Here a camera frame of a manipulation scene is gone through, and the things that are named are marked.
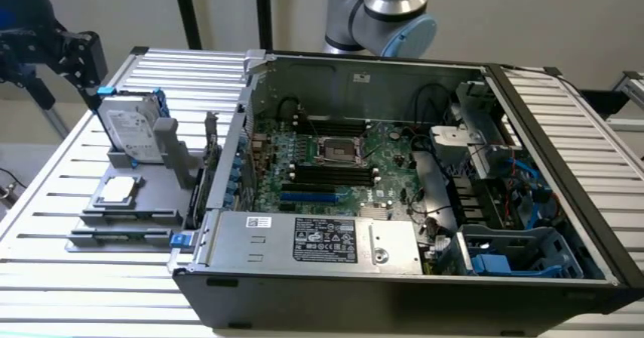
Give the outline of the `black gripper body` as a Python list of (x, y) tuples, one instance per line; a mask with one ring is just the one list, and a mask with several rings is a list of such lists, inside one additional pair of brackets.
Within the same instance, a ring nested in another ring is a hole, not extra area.
[(25, 86), (36, 78), (34, 65), (60, 71), (64, 39), (56, 31), (1, 31), (1, 80)]

